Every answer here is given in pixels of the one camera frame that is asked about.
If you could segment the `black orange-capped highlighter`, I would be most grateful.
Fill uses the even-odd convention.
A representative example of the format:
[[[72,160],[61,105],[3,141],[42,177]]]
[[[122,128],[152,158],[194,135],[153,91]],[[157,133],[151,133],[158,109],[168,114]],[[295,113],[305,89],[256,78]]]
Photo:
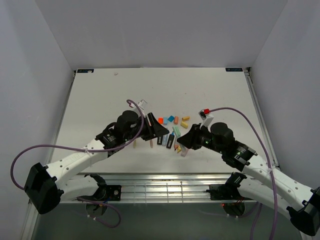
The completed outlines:
[[[157,145],[162,145],[163,142],[163,136],[158,136],[157,137]]]

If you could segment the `pastel blue highlighter cap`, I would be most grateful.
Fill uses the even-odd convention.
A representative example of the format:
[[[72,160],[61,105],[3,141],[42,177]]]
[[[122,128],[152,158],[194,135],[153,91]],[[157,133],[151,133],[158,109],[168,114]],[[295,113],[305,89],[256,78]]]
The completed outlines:
[[[168,118],[167,118],[167,117],[164,117],[164,118],[163,118],[163,124],[164,124],[164,125],[167,125],[167,124],[168,124]]]

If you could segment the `black blue-capped highlighter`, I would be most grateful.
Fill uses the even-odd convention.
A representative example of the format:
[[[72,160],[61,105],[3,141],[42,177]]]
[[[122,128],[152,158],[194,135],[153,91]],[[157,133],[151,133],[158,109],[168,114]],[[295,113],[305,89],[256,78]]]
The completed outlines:
[[[167,149],[171,149],[172,148],[174,139],[175,139],[175,135],[173,133],[168,136],[167,143],[166,143],[166,148]]]

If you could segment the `pastel yellow highlighter cap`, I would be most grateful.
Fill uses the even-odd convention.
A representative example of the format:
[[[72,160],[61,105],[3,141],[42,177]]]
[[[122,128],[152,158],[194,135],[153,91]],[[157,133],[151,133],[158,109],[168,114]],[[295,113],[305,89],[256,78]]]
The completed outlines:
[[[180,123],[180,125],[181,125],[183,128],[185,128],[185,129],[187,129],[187,128],[189,127],[187,121],[182,121],[182,122]]]

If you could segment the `dark blue highlighter cap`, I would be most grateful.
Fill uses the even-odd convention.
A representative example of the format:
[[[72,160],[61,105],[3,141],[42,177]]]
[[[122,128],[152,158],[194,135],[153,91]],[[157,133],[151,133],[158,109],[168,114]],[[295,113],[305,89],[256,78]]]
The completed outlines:
[[[174,119],[175,119],[175,117],[174,117],[173,115],[171,115],[170,117],[168,117],[168,121],[169,121],[169,122],[173,122]]]

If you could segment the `pastel green highlighter cap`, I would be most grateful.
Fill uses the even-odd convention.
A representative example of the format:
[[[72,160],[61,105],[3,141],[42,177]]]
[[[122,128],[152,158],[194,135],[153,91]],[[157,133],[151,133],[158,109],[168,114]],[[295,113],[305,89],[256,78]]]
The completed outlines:
[[[180,136],[181,135],[181,132],[180,132],[180,130],[179,130],[179,128],[177,126],[173,126],[172,129],[173,129],[173,132],[174,132],[174,134],[176,136]]]

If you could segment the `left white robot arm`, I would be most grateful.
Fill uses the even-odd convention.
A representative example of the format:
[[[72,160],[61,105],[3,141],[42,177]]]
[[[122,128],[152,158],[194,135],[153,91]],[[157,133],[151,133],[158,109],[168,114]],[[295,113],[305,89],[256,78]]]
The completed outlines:
[[[168,133],[152,113],[139,116],[135,111],[126,110],[81,151],[46,166],[33,165],[24,191],[41,215],[52,211],[60,201],[84,198],[103,202],[112,197],[112,191],[101,176],[92,173],[81,179],[74,177],[121,151],[134,137],[149,141]]]

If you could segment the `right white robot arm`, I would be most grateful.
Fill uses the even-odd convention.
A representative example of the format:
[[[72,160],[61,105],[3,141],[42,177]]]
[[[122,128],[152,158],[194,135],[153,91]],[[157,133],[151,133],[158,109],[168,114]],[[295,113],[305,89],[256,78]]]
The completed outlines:
[[[320,228],[320,189],[303,185],[276,168],[244,143],[235,140],[233,131],[223,122],[210,128],[193,124],[189,132],[177,139],[187,149],[205,147],[221,154],[222,160],[237,172],[213,190],[220,199],[244,197],[268,207],[277,207],[293,226],[308,236]]]

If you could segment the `left blue corner label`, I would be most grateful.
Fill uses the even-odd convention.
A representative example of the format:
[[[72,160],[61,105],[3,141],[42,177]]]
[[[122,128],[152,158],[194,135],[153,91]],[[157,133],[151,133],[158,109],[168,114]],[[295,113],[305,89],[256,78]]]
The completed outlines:
[[[93,73],[94,69],[93,68],[86,68],[86,69],[78,69],[76,71],[77,74],[87,74],[87,73]]]

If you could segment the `aluminium frame rails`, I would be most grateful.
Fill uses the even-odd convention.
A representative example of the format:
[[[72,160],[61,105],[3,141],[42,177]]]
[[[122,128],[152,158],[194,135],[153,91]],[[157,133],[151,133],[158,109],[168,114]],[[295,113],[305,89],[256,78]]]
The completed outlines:
[[[234,172],[224,183],[238,188],[241,196],[268,205],[274,202],[274,191],[249,177]],[[99,187],[110,185],[97,174],[87,175],[81,179],[71,179],[62,188],[56,186],[49,176],[37,175],[30,177],[24,186],[24,191],[40,214],[54,209],[60,202],[82,201],[87,204],[103,205],[109,201],[99,201],[94,198]],[[142,202],[190,202],[193,200],[210,200],[206,192],[209,185],[184,185],[182,182],[163,182],[144,185],[121,185],[121,199],[125,203]]]

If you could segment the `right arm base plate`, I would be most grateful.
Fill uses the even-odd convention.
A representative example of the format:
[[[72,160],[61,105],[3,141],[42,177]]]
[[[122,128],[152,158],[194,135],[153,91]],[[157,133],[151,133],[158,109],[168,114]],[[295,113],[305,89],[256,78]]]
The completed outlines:
[[[238,188],[230,184],[211,184],[206,190],[211,200],[248,200],[240,195]]]

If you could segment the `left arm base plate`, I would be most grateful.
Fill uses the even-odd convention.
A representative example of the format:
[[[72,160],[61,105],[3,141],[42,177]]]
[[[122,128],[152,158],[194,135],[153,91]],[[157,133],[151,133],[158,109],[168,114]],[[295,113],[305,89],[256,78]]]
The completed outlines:
[[[97,201],[120,201],[121,194],[121,185],[105,185],[100,186],[93,196]]]

